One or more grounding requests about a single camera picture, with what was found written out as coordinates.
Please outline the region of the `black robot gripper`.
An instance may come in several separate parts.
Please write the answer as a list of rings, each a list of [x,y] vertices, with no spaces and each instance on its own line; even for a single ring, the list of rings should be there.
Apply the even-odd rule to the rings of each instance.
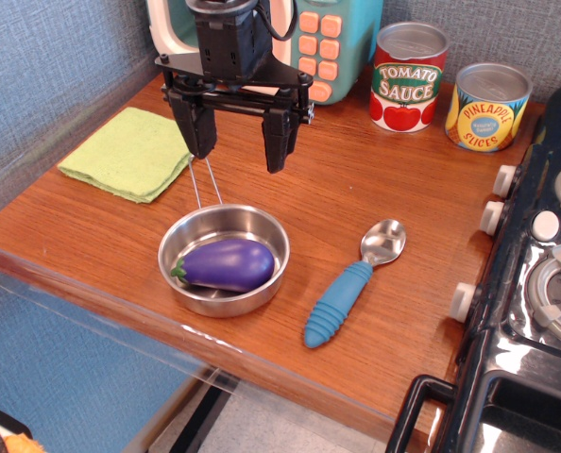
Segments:
[[[267,171],[284,168],[299,124],[314,118],[313,78],[273,54],[268,1],[188,1],[198,48],[156,58],[173,116],[190,153],[205,159],[217,142],[214,110],[263,115]]]

